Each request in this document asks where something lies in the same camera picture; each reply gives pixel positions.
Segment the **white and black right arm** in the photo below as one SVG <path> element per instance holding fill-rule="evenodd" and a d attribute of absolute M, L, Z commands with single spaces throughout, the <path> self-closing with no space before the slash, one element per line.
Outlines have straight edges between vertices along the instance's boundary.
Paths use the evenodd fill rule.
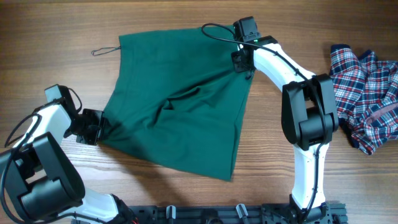
<path fill-rule="evenodd" d="M 237 72 L 258 70 L 281 91 L 281 126 L 293 146 L 295 180 L 292 206 L 307 218 L 325 204 L 323 176 L 325 156 L 338 129 L 333 83 L 328 75 L 316 75 L 291 59 L 271 36 L 237 41 L 232 53 Z"/>

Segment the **dark green cloth garment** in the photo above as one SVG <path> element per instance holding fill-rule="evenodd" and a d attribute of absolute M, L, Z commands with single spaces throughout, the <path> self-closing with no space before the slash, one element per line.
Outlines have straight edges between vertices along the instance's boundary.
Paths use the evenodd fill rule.
<path fill-rule="evenodd" d="M 252 81 L 236 73 L 231 26 L 119 37 L 121 62 L 102 143 L 229 181 Z"/>

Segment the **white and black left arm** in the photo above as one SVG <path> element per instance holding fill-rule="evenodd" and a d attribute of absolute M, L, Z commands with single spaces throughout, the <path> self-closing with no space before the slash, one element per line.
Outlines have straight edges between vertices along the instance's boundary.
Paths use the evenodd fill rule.
<path fill-rule="evenodd" d="M 1 205 L 14 223 L 53 223 L 64 218 L 86 223 L 138 223 L 120 198 L 85 187 L 61 148 L 76 135 L 95 144 L 103 125 L 102 111 L 82 113 L 62 96 L 36 108 L 25 134 L 7 138 L 1 154 Z"/>

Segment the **plaid red blue shirt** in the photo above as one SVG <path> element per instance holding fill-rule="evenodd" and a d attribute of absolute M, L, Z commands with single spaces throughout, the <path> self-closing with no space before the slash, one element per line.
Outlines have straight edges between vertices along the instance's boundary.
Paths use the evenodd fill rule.
<path fill-rule="evenodd" d="M 397 139 L 397 61 L 372 50 L 357 56 L 346 44 L 332 45 L 330 58 L 339 125 L 354 148 L 372 155 Z"/>

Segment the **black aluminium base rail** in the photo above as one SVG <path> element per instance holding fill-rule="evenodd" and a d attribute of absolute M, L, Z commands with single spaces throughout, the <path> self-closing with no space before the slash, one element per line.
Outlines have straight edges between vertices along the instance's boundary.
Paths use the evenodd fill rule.
<path fill-rule="evenodd" d="M 206 223 L 298 223 L 299 212 L 287 204 L 262 204 L 247 206 L 168 207 L 131 206 L 136 215 L 135 223 L 142 224 L 206 224 Z M 348 224 L 346 205 L 324 203 L 311 209 L 306 223 Z"/>

